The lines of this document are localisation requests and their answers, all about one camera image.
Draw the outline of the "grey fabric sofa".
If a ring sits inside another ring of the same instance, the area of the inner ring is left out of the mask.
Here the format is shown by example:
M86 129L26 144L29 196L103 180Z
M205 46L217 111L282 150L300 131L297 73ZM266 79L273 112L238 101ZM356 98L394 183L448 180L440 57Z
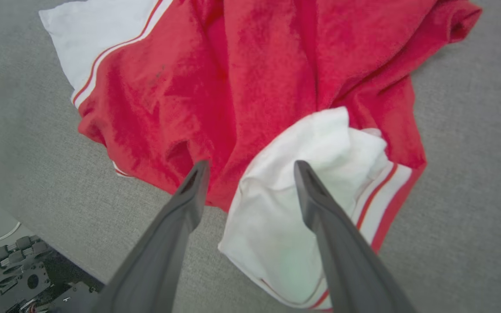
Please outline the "grey fabric sofa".
M428 166L381 258L419 312L501 313L501 0L416 70ZM80 117L38 12L0 0L0 210L107 283L168 200L117 176Z

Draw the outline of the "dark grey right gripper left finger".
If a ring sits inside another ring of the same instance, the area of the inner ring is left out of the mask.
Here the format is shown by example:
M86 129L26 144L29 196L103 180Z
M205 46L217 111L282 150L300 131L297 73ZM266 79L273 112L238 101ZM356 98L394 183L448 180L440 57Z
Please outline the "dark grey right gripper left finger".
M172 313L190 234L200 224L210 180L197 162L119 267L92 313Z

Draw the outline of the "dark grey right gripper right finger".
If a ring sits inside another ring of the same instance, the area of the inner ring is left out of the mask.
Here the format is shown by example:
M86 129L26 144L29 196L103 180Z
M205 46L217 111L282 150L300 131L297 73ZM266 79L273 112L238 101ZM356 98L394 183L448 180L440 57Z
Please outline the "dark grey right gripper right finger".
M417 313L314 169L294 163L302 220L314 233L333 313Z

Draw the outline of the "black roller wheel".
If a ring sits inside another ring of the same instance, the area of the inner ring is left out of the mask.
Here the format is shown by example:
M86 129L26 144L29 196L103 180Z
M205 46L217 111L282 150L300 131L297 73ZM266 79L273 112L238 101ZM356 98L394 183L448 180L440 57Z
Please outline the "black roller wheel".
M39 236L23 236L0 247L0 294L24 272L53 256L55 250Z

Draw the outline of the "red and white shirt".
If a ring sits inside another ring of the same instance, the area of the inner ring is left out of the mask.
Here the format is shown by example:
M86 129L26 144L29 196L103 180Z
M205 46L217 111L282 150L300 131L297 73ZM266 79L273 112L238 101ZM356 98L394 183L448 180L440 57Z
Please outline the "red and white shirt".
M40 10L78 131L173 193L210 163L219 251L280 303L334 311L304 225L310 164L377 252L426 168L411 74L468 36L470 0L85 0Z

